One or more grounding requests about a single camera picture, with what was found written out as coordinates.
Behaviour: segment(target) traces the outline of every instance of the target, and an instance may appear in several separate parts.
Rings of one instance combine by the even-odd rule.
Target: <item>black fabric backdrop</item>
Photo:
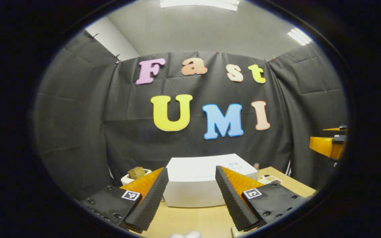
[[[208,72],[185,76],[185,59],[204,60]],[[136,85],[139,62],[164,58],[166,64],[150,84]],[[339,78],[313,45],[298,47],[266,63],[246,56],[216,52],[163,53],[114,65],[114,56],[83,32],[55,57],[38,90],[35,107],[37,149],[55,181],[82,199],[135,166],[158,169],[171,157],[236,153],[250,164],[284,172],[319,188],[332,164],[308,148],[309,137],[323,128],[347,123]],[[237,64],[244,80],[232,82],[225,66]],[[266,83],[253,80],[248,66],[264,69]],[[153,122],[153,96],[168,95],[168,118],[179,119],[176,95],[190,94],[190,122],[181,131],[166,132]],[[253,101],[266,101],[271,127],[257,131]],[[206,140],[205,104],[223,114],[232,103],[242,105],[239,137]],[[114,181],[109,176],[109,167]]]

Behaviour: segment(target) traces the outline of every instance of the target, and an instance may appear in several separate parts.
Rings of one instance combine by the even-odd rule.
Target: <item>ceiling light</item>
[[[303,33],[298,28],[292,29],[289,33],[287,33],[291,38],[295,41],[299,42],[301,45],[306,45],[311,42],[311,38],[309,38],[305,33]]]
[[[289,32],[287,33],[291,38],[293,38],[295,41],[299,42],[301,45],[306,45],[305,42],[303,42],[303,40],[299,39],[299,37],[297,37],[294,33],[292,32]]]
[[[303,31],[299,30],[298,28],[295,28],[294,29],[295,31],[297,31],[299,34],[301,34],[305,39],[307,39],[309,42],[311,42],[311,38],[309,38],[309,36],[307,36]]]
[[[160,0],[161,8],[174,6],[210,6],[232,11],[237,11],[238,0]]]

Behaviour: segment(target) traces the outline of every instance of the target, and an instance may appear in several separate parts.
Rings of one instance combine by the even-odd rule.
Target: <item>wooden table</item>
[[[312,195],[315,190],[290,178],[282,172],[268,167],[258,171],[261,175],[272,175],[280,179],[282,185],[301,196]],[[169,238],[172,234],[186,234],[192,230],[202,233],[202,238],[233,238],[233,220],[226,205],[209,208],[172,208],[160,202],[157,213],[147,231],[142,236],[148,238]]]

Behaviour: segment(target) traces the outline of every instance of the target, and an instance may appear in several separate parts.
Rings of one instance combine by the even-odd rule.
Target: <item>letter m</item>
[[[230,137],[237,137],[243,134],[242,126],[240,125],[240,110],[242,110],[242,105],[230,104],[225,116],[223,116],[216,104],[207,104],[202,107],[202,110],[207,113],[207,133],[204,135],[205,139],[209,140],[218,137],[216,127],[222,137],[225,136],[229,126],[228,135]]]

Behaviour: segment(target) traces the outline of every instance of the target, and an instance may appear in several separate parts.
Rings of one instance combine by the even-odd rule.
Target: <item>white container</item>
[[[272,182],[277,183],[277,184],[282,183],[282,181],[279,178],[276,178],[276,177],[271,176],[271,175],[269,175],[268,177],[262,175],[261,178],[258,179],[257,181],[264,184],[264,185],[272,183]]]
[[[147,175],[147,174],[149,174],[150,172],[152,172],[152,171],[149,170],[149,169],[144,169],[144,171],[145,171],[145,175]],[[130,176],[129,176],[128,174],[125,175],[125,176],[123,176],[123,177],[121,178],[121,184],[123,184],[123,185],[126,185],[126,184],[128,184],[129,182],[132,182],[132,181],[134,181],[134,179],[131,179]]]
[[[169,207],[201,208],[224,205],[216,181],[216,166],[221,165],[253,180],[258,171],[236,154],[207,157],[171,158],[164,199]]]

